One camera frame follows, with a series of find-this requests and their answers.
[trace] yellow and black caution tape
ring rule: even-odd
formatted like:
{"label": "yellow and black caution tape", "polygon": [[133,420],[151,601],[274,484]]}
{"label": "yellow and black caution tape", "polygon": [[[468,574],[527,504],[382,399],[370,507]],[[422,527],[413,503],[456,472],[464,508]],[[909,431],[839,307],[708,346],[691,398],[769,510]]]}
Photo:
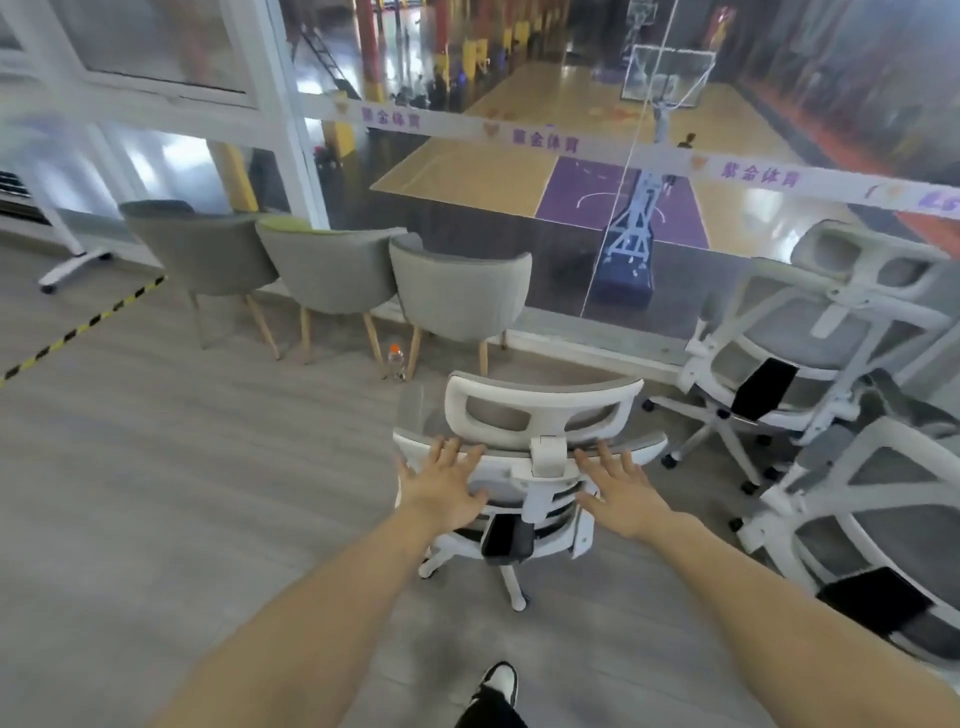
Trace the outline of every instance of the yellow and black caution tape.
{"label": "yellow and black caution tape", "polygon": [[157,286],[159,286],[159,285],[160,285],[161,283],[163,283],[165,280],[167,280],[167,277],[166,277],[166,276],[160,276],[158,279],[156,279],[156,280],[153,281],[152,283],[147,283],[147,284],[146,284],[145,286],[143,286],[142,288],[137,288],[136,291],[133,292],[133,295],[132,295],[132,296],[128,296],[128,297],[125,298],[123,301],[118,301],[117,303],[115,303],[115,304],[113,305],[113,308],[111,308],[109,311],[104,311],[103,313],[98,313],[96,316],[94,316],[92,319],[90,319],[89,321],[87,321],[85,324],[81,324],[80,326],[78,326],[78,327],[76,327],[76,328],[74,328],[74,329],[72,329],[72,330],[70,330],[70,331],[67,331],[67,332],[62,336],[62,338],[58,339],[57,341],[55,341],[55,342],[54,342],[53,344],[51,344],[50,346],[48,346],[48,347],[43,347],[43,349],[41,349],[39,352],[37,352],[36,354],[34,354],[33,356],[31,356],[29,359],[27,359],[27,360],[26,360],[25,362],[23,362],[22,364],[17,364],[15,367],[12,367],[11,369],[8,369],[8,370],[4,373],[3,378],[0,379],[0,387],[2,387],[2,386],[3,386],[4,384],[6,384],[8,381],[10,381],[11,379],[13,379],[13,378],[14,378],[15,376],[17,376],[18,374],[20,374],[20,372],[24,372],[24,371],[30,369],[32,366],[34,366],[40,359],[42,359],[42,358],[43,358],[44,356],[46,356],[48,353],[55,352],[57,349],[62,349],[62,348],[66,345],[66,343],[67,343],[68,341],[73,341],[79,334],[82,334],[84,331],[86,331],[86,330],[88,330],[88,329],[90,329],[90,328],[95,327],[97,324],[99,324],[99,323],[100,323],[101,321],[103,321],[104,319],[108,319],[110,316],[112,316],[114,313],[116,313],[117,311],[119,311],[119,310],[120,310],[121,308],[123,308],[125,305],[127,305],[127,304],[129,304],[129,303],[133,303],[133,302],[136,301],[138,298],[140,298],[143,294],[145,294],[147,291],[152,291],[154,288],[156,288]]}

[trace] wooden chair leg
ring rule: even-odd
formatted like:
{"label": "wooden chair leg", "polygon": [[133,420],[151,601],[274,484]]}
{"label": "wooden chair leg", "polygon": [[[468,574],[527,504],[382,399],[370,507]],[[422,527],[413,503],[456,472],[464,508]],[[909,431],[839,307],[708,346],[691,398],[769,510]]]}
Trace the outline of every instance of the wooden chair leg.
{"label": "wooden chair leg", "polygon": [[414,327],[414,337],[410,340],[410,363],[407,364],[407,381],[414,378],[414,372],[417,370],[417,357],[420,356],[420,338],[423,336],[423,329]]}
{"label": "wooden chair leg", "polygon": [[260,328],[263,340],[267,342],[270,351],[274,353],[274,359],[280,359],[280,350],[276,347],[276,341],[274,341],[274,336],[270,333],[270,327],[267,326],[267,320],[263,317],[263,311],[260,309],[259,303],[257,303],[250,294],[244,296],[244,301],[246,301],[247,306],[250,307],[250,313],[253,314],[253,320],[256,321],[256,325]]}
{"label": "wooden chair leg", "polygon": [[487,362],[487,340],[480,342],[480,376],[486,376],[488,371]]}
{"label": "wooden chair leg", "polygon": [[200,339],[200,348],[206,349],[206,341],[204,338],[204,322],[200,318],[200,304],[197,302],[197,294],[193,291],[187,291],[186,298],[190,302],[190,310],[193,312],[193,325],[197,329],[197,338]]}
{"label": "wooden chair leg", "polygon": [[380,369],[380,378],[387,378],[387,365],[383,363],[383,352],[380,350],[380,340],[376,338],[376,326],[373,325],[373,316],[370,313],[363,315],[364,326],[367,327],[367,336],[370,337],[370,346],[373,349],[373,358]]}
{"label": "wooden chair leg", "polygon": [[310,309],[304,306],[300,307],[300,343],[303,345],[303,363],[309,364],[313,361],[313,346],[310,341]]}

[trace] chair caster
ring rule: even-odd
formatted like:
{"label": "chair caster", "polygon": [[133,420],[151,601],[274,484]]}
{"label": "chair caster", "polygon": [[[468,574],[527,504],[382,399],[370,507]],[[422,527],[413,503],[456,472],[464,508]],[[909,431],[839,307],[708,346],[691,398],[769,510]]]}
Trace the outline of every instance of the chair caster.
{"label": "chair caster", "polygon": [[423,567],[426,566],[426,563],[429,560],[430,559],[423,559],[423,561],[420,562],[420,566],[417,568],[417,576],[419,576],[421,579],[432,579],[433,575],[437,573],[437,570],[440,568],[434,567],[431,570],[425,570]]}
{"label": "chair caster", "polygon": [[515,612],[522,612],[530,606],[530,597],[527,596],[526,593],[521,593],[521,597],[519,599],[510,600],[510,606]]}

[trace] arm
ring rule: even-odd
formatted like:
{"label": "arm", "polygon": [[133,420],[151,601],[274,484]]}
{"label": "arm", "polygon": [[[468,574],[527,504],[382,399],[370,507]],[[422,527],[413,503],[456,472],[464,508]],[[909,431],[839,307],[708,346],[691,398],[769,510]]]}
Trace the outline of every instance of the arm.
{"label": "arm", "polygon": [[308,573],[196,667],[153,728],[325,728],[347,712],[380,626],[442,533],[487,502],[468,495],[482,447],[434,443],[417,474],[399,467],[401,501],[372,533]]}
{"label": "arm", "polygon": [[578,494],[602,525],[652,546],[720,626],[744,680],[781,728],[960,725],[946,682],[795,584],[674,513],[624,452],[577,451],[603,499]]}

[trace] chair headrest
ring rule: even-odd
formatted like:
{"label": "chair headrest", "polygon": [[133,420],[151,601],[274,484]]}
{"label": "chair headrest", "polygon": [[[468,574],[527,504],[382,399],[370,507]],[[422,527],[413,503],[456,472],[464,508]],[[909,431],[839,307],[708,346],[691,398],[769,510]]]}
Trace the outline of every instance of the chair headrest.
{"label": "chair headrest", "polygon": [[454,372],[444,416],[453,432],[492,448],[528,449],[532,438],[564,436],[569,445],[620,433],[643,379],[544,387]]}

